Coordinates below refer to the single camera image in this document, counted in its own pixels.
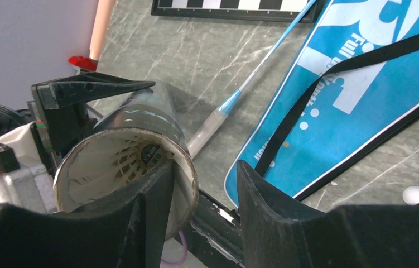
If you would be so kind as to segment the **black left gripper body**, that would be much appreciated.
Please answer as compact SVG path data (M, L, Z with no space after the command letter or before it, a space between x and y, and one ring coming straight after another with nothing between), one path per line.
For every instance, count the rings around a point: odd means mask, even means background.
M97 123L84 103L59 109L46 109L37 92L28 102L35 126L32 128L37 148L47 172L54 176L66 154L81 141Z

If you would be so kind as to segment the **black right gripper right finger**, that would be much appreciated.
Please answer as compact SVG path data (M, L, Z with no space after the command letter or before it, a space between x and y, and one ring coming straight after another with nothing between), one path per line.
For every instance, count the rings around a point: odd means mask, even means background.
M237 163L246 267L419 267L419 206L342 205L321 212Z

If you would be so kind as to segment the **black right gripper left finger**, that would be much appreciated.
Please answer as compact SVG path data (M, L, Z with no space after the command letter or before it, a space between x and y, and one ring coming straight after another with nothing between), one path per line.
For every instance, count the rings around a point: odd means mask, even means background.
M0 267L159 267L174 163L73 210L0 204Z

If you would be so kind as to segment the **blue racket bag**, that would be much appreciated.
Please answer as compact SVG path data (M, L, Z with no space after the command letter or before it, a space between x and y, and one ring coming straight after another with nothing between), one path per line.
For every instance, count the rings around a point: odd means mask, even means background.
M337 63L419 37L419 1L327 1L237 160L255 167L292 106L315 89L264 178L302 200L419 117L419 50L359 69Z

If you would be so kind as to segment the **black shuttlecock tube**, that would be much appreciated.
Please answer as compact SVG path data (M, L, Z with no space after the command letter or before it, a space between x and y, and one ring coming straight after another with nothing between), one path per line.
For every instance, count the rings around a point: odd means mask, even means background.
M68 152L54 177L59 211L71 212L172 160L175 183L166 237L183 227L197 205L198 179L177 119L174 91L159 80L133 92Z

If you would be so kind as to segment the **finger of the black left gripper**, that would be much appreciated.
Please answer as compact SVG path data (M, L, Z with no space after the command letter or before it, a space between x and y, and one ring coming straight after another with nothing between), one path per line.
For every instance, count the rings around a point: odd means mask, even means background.
M128 80L97 72L88 72L34 84L34 101L43 109L62 109L74 104L130 93L154 86L150 80Z

